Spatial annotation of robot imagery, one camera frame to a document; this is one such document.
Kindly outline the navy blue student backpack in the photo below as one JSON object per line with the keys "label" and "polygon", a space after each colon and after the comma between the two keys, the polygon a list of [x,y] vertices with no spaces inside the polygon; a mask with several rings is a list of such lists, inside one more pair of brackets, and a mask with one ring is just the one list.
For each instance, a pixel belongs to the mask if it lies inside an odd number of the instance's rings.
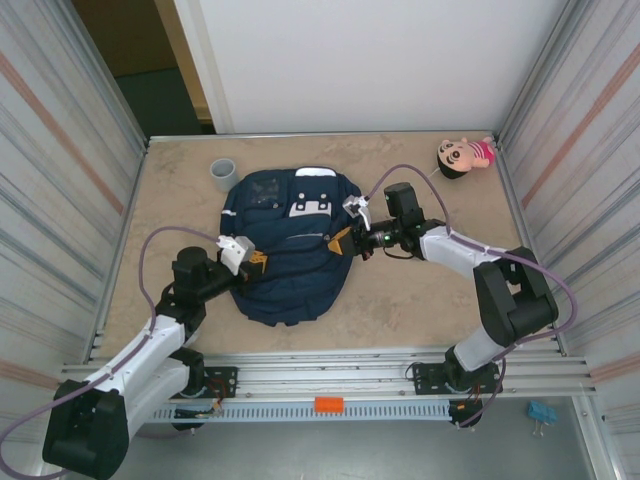
{"label": "navy blue student backpack", "polygon": [[268,256],[265,274],[232,292],[242,314],[294,326],[332,307],[353,259],[327,243],[352,225],[342,206],[350,195],[360,196],[360,188],[326,167],[257,171],[228,193],[220,233],[245,236]]}

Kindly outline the grey plastic cup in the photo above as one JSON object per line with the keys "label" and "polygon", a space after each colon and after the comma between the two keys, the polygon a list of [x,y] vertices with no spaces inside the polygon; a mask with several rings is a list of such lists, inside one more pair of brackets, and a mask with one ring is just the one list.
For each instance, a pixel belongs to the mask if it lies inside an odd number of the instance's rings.
{"label": "grey plastic cup", "polygon": [[240,181],[236,163],[230,158],[219,158],[212,162],[210,175],[216,188],[223,192],[230,192]]}

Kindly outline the cartoon boy plush doll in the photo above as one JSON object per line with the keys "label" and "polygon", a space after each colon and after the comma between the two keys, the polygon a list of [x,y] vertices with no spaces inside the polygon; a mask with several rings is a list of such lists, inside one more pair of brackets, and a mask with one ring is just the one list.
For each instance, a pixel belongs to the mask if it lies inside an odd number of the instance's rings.
{"label": "cartoon boy plush doll", "polygon": [[486,169],[495,163],[497,149],[492,137],[471,141],[443,140],[436,150],[439,171],[449,180],[457,180],[472,170]]}

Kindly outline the aluminium table edge strip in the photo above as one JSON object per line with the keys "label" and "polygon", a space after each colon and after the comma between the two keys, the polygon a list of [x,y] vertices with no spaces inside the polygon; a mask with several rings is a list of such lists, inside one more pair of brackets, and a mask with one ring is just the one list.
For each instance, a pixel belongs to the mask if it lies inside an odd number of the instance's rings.
{"label": "aluminium table edge strip", "polygon": [[284,133],[249,133],[249,134],[211,134],[211,135],[154,135],[148,139],[149,144],[200,141],[200,140],[253,140],[253,139],[289,139],[289,138],[314,138],[314,137],[343,137],[343,136],[372,136],[372,135],[422,135],[434,134],[445,136],[452,134],[454,137],[489,137],[498,139],[498,134],[490,131],[436,131],[436,130],[409,130],[409,131],[345,131],[345,132],[284,132]]}

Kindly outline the blue binder clip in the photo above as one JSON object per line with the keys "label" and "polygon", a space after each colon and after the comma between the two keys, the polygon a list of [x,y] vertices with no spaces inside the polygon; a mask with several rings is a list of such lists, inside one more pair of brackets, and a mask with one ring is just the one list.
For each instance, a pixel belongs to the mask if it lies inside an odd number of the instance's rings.
{"label": "blue binder clip", "polygon": [[535,400],[529,402],[527,416],[534,421],[532,435],[536,438],[542,438],[544,436],[543,428],[545,426],[554,426],[558,420],[554,408]]}

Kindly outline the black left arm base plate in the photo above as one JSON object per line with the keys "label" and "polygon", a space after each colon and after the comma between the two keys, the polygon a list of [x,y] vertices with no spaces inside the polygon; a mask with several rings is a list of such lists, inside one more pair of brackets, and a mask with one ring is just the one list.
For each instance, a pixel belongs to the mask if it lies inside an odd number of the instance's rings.
{"label": "black left arm base plate", "polygon": [[220,399],[234,398],[238,386],[236,367],[205,367],[202,387],[194,393],[179,392],[173,399]]}

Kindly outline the aluminium frame profile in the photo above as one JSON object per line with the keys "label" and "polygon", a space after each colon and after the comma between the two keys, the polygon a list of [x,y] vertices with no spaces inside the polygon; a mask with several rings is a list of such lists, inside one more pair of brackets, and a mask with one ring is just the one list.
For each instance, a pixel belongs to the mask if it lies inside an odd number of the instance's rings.
{"label": "aluminium frame profile", "polygon": [[121,217],[118,236],[113,251],[112,261],[106,279],[103,284],[103,290],[100,297],[97,313],[95,316],[94,326],[91,335],[88,337],[82,357],[83,363],[88,363],[93,359],[93,354],[100,348],[100,338],[103,335],[106,325],[109,309],[111,306],[117,277],[122,262],[124,249],[126,246],[127,236],[129,233],[133,212],[135,209],[138,191],[140,188],[141,178],[144,173],[146,157],[148,155],[149,142],[145,143],[145,148],[140,156],[140,161],[135,171],[135,176],[129,193],[128,202],[125,205],[124,213]]}
{"label": "aluminium frame profile", "polygon": [[[536,248],[533,244],[532,237],[529,233],[529,229],[525,221],[523,207],[520,200],[518,199],[515,187],[513,185],[506,157],[504,156],[504,153],[501,149],[498,149],[496,157],[496,169],[499,173],[500,180],[504,188],[507,203],[515,224],[516,232],[520,239],[520,243],[523,246],[529,248],[534,254],[537,254]],[[562,339],[560,338],[560,333],[556,332],[555,322],[552,322],[550,325],[544,327],[541,331],[537,332],[535,336],[536,339],[529,340],[529,343],[550,340],[556,343],[558,351],[562,356],[567,355],[566,349],[562,343]]]}

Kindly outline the aluminium mounting rail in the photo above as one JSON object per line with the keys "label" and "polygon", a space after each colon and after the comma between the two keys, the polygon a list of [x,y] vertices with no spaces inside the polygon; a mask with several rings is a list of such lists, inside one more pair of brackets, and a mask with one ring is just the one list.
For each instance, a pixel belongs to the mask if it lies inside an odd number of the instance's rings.
{"label": "aluminium mounting rail", "polygon": [[[238,369],[238,401],[389,400],[415,395],[412,363],[440,363],[444,354],[443,347],[339,349],[206,355],[204,364]],[[586,360],[563,356],[554,341],[534,342],[507,356],[502,398],[595,393]]]}

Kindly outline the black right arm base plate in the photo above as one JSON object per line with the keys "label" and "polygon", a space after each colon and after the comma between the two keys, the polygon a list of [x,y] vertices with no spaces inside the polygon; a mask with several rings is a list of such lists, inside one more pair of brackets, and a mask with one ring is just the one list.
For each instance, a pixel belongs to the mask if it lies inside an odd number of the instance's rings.
{"label": "black right arm base plate", "polygon": [[416,362],[409,368],[410,380],[417,395],[489,394],[502,392],[500,371],[495,363],[474,371],[466,371],[453,362]]}

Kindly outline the white door frame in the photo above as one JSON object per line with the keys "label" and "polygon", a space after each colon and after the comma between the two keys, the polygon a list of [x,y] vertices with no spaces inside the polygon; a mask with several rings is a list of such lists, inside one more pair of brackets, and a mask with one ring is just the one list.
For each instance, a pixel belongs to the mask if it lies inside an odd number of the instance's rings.
{"label": "white door frame", "polygon": [[234,134],[204,0],[153,0],[197,119],[217,134]]}

